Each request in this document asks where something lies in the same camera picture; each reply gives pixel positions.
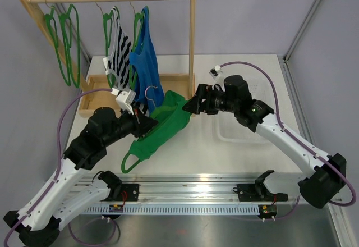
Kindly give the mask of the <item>green tank top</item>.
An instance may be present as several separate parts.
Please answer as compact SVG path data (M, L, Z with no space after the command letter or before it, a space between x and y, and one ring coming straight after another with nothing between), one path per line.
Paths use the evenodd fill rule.
M161 106L150 114L158 121L144 137L133 141L121 163L121 172L129 173L140 162L149 159L159 147L183 130L189 123L191 114L182 109L187 99L182 95L167 91Z

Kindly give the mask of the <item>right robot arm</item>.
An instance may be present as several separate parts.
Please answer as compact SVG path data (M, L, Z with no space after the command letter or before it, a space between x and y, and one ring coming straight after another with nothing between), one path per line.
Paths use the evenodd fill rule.
M346 159L316 148L287 128L270 106L252 97L240 75L225 78L223 86L199 84L182 109L196 115L232 113L239 124L270 141L302 171L305 178L298 182L298 191L315 208L322 209L346 186Z

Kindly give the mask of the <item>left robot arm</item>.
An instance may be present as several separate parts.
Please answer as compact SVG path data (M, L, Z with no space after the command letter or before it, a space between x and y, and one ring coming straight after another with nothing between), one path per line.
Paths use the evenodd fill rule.
M134 113L124 111L119 117L110 107L96 109L80 135L61 154L52 177L27 205L7 212L5 223L11 231L18 232L25 246L50 246L63 228L86 208L121 196L122 180L111 171L100 173L88 188L65 202L74 184L106 156L108 146L127 135L140 138L157 124L157 120L139 109Z

